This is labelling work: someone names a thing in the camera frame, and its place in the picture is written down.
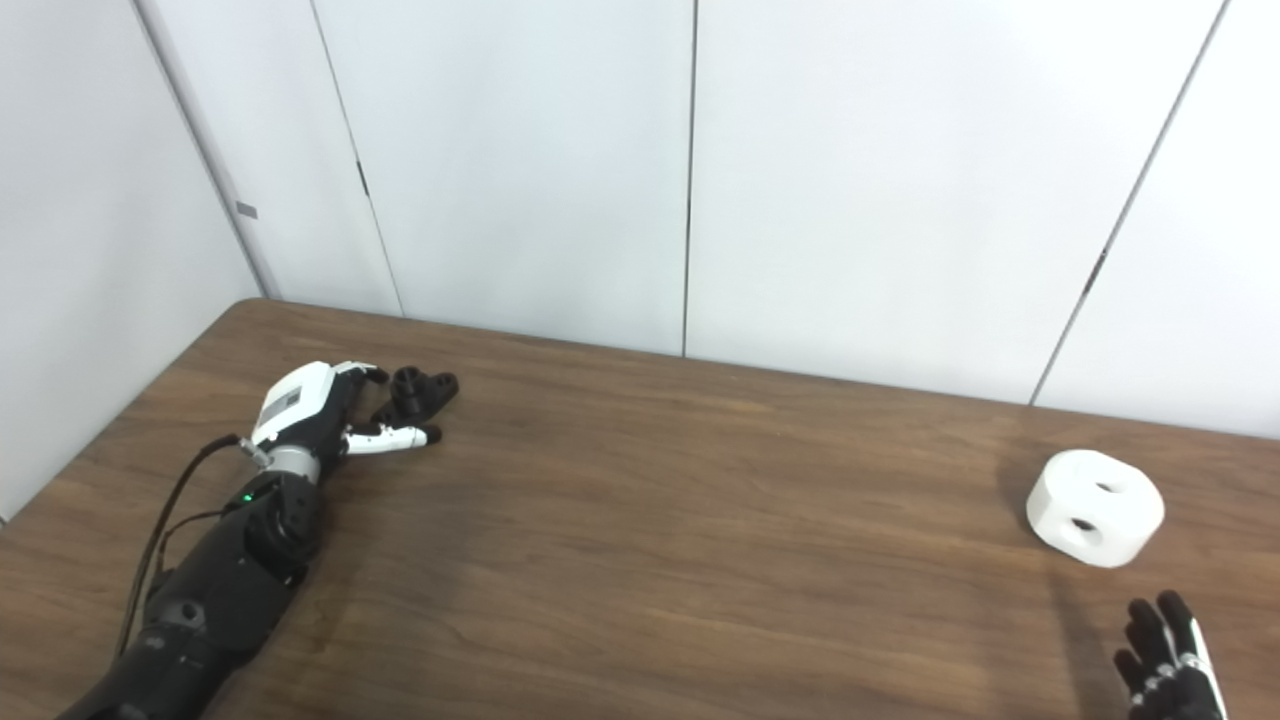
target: panel seam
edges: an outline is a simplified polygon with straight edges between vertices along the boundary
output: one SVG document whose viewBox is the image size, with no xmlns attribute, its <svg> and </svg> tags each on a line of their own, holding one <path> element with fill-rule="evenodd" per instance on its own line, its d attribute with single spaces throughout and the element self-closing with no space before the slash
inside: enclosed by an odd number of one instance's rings
<svg viewBox="0 0 1280 720">
<path fill-rule="evenodd" d="M 1129 188 L 1129 196 L 1125 197 L 1124 205 L 1120 208 L 1120 215 L 1116 217 L 1115 224 L 1111 225 L 1111 234 L 1107 236 L 1106 243 L 1102 246 L 1102 252 L 1098 254 L 1097 261 L 1093 264 L 1093 269 L 1089 272 L 1088 279 L 1084 282 L 1084 290 L 1080 291 L 1080 296 L 1075 300 L 1075 306 L 1071 309 L 1071 315 L 1066 319 L 1066 324 L 1062 327 L 1061 334 L 1059 334 L 1057 343 L 1053 346 L 1053 352 L 1048 356 L 1048 363 L 1044 364 L 1044 370 L 1041 372 L 1039 380 L 1036 383 L 1036 389 L 1032 391 L 1032 397 L 1027 402 L 1028 406 L 1034 406 L 1039 400 L 1041 392 L 1044 389 L 1044 383 L 1048 380 L 1050 373 L 1053 372 L 1053 366 L 1057 364 L 1059 355 L 1062 352 L 1062 347 L 1066 345 L 1068 337 L 1071 334 L 1071 329 L 1075 327 L 1076 319 L 1080 316 L 1080 310 L 1084 307 L 1084 302 L 1089 297 L 1089 292 L 1093 291 L 1093 284 L 1097 282 L 1098 275 L 1102 273 L 1102 266 L 1106 264 L 1107 258 L 1111 254 L 1111 249 L 1120 236 L 1120 231 L 1124 228 L 1125 220 L 1129 219 L 1129 211 L 1133 209 L 1134 200 L 1142 191 L 1142 186 L 1147 181 L 1147 176 L 1151 172 L 1151 167 L 1156 160 L 1156 155 L 1160 152 L 1160 147 L 1165 143 L 1165 137 L 1169 135 L 1169 128 L 1172 127 L 1174 119 L 1178 117 L 1178 110 L 1183 105 L 1183 100 L 1187 97 L 1187 91 L 1192 86 L 1192 81 L 1196 79 L 1196 73 L 1199 70 L 1201 61 L 1204 59 L 1204 54 L 1208 51 L 1210 44 L 1213 41 L 1213 36 L 1217 35 L 1217 28 L 1222 23 L 1222 18 L 1226 15 L 1226 9 L 1231 4 L 1231 0 L 1222 0 L 1222 4 L 1217 9 L 1217 14 L 1213 15 L 1213 22 L 1208 26 L 1208 32 L 1204 33 L 1204 40 L 1201 42 L 1199 51 L 1196 53 L 1196 59 L 1192 60 L 1190 68 L 1187 70 L 1187 77 L 1183 78 L 1181 87 L 1178 88 L 1178 95 L 1174 96 L 1174 102 L 1169 108 L 1169 113 L 1165 115 L 1165 122 L 1160 126 L 1160 132 L 1156 133 L 1156 140 L 1151 145 L 1151 150 L 1147 152 L 1147 159 L 1142 164 L 1142 169 L 1138 170 L 1138 177 L 1134 179 L 1133 187 Z"/>
<path fill-rule="evenodd" d="M 689 61 L 689 165 L 685 172 L 685 291 L 680 320 L 680 356 L 689 357 L 689 259 L 694 228 L 694 117 L 698 104 L 698 4 L 694 0 L 694 38 Z"/>
<path fill-rule="evenodd" d="M 338 97 L 338 110 L 342 113 L 342 122 L 347 126 L 347 141 L 351 143 L 351 152 L 356 156 L 356 172 L 360 174 L 360 184 L 365 191 L 365 201 L 369 202 L 369 214 L 374 218 L 374 232 L 378 233 L 378 246 L 383 251 L 383 263 L 387 265 L 387 275 L 392 281 L 392 292 L 396 293 L 396 305 L 401 316 L 404 314 L 404 300 L 399 293 L 399 283 L 396 282 L 396 268 L 392 266 L 390 255 L 387 252 L 387 240 L 383 237 L 383 225 L 378 222 L 378 208 L 374 206 L 374 196 L 369 192 L 369 183 L 365 177 L 365 168 L 360 160 L 360 147 L 356 146 L 356 133 L 351 129 L 351 118 L 347 115 L 347 102 L 342 99 L 342 87 L 338 86 L 338 72 L 333 68 L 333 55 L 329 53 L 329 40 L 324 36 L 324 26 L 320 24 L 320 10 L 316 9 L 315 0 L 310 0 L 311 18 L 316 23 L 316 33 L 320 36 L 320 47 L 324 49 L 324 60 L 329 67 L 329 77 L 333 79 L 333 92 Z"/>
</svg>

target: black object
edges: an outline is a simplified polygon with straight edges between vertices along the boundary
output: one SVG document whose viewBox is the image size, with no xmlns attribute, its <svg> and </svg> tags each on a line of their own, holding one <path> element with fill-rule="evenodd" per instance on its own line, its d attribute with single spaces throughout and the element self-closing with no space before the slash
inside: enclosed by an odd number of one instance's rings
<svg viewBox="0 0 1280 720">
<path fill-rule="evenodd" d="M 374 413 L 374 423 L 392 428 L 419 425 L 430 420 L 458 393 L 453 373 L 428 375 L 408 365 L 392 373 L 392 398 Z"/>
<path fill-rule="evenodd" d="M 1133 650 L 1115 655 L 1129 688 L 1130 720 L 1224 720 L 1221 689 L 1199 623 L 1174 591 L 1129 603 L 1124 633 Z"/>
</svg>

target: wooden table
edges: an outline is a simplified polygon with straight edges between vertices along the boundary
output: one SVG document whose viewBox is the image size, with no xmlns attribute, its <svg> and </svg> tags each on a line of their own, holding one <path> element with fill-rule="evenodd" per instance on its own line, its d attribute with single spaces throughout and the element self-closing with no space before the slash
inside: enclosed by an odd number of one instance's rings
<svg viewBox="0 0 1280 720">
<path fill-rule="evenodd" d="M 321 559 L 210 717 L 1120 720 L 1125 603 L 1166 587 L 1233 716 L 1280 707 L 1280 443 L 250 301 L 0 532 L 5 717 L 91 685 L 173 478 L 316 359 L 462 392 L 440 446 L 334 475 Z M 1165 493 L 1125 569 L 1027 528 L 1070 447 Z M 250 473 L 215 456 L 175 518 Z"/>
</svg>

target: black fingertip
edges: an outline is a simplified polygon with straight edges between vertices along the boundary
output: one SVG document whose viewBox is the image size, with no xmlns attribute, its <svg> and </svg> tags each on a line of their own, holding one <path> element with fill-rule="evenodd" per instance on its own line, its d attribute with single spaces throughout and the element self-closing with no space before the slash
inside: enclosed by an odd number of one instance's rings
<svg viewBox="0 0 1280 720">
<path fill-rule="evenodd" d="M 1138 662 L 1133 652 L 1128 650 L 1117 651 L 1111 660 L 1115 662 L 1116 671 L 1120 673 L 1124 684 L 1129 687 L 1129 693 L 1142 693 L 1147 685 L 1147 671 L 1143 670 L 1142 662 Z"/>
<path fill-rule="evenodd" d="M 1190 607 L 1187 607 L 1187 602 L 1183 601 L 1183 596 L 1174 591 L 1165 591 L 1156 597 L 1156 603 L 1160 606 L 1160 612 L 1164 614 L 1165 621 L 1169 624 L 1169 630 L 1174 635 L 1174 648 L 1178 655 L 1199 655 L 1201 648 L 1197 647 L 1196 634 L 1192 633 L 1192 623 L 1196 618 L 1192 615 Z"/>
<path fill-rule="evenodd" d="M 1156 609 L 1151 606 L 1146 600 L 1134 600 L 1129 603 L 1129 616 L 1133 621 L 1138 624 L 1139 628 L 1147 632 L 1160 632 L 1164 633 L 1165 621 L 1160 619 L 1160 614 Z"/>
</svg>

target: white wall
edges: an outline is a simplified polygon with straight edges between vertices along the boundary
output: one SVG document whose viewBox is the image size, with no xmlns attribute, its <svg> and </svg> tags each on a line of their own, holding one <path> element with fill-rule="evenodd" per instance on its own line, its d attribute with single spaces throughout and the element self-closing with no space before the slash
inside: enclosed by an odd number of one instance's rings
<svg viewBox="0 0 1280 720">
<path fill-rule="evenodd" d="M 316 4 L 404 311 L 680 352 L 692 4 Z"/>
<path fill-rule="evenodd" d="M 689 355 L 1027 402 L 1216 0 L 703 0 Z"/>
<path fill-rule="evenodd" d="M 127 0 L 0 3 L 0 518 L 257 295 Z"/>
<path fill-rule="evenodd" d="M 1280 438 L 1277 37 L 1233 0 L 1039 405 Z"/>
<path fill-rule="evenodd" d="M 269 292 L 399 315 L 307 0 L 138 0 Z"/>
</svg>

